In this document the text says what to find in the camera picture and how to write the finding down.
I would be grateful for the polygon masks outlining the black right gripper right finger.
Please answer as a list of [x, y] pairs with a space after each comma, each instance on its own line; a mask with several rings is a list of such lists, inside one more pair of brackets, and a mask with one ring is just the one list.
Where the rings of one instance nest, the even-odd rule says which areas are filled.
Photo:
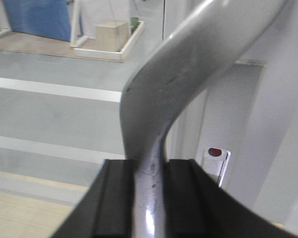
[[168, 238], [294, 238], [232, 198], [195, 160], [171, 159], [164, 167]]

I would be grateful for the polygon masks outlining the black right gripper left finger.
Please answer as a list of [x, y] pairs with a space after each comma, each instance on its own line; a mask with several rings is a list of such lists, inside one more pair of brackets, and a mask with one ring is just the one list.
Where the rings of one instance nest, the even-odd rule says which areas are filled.
[[130, 238], [133, 163], [105, 160], [88, 192], [52, 234], [54, 238]]

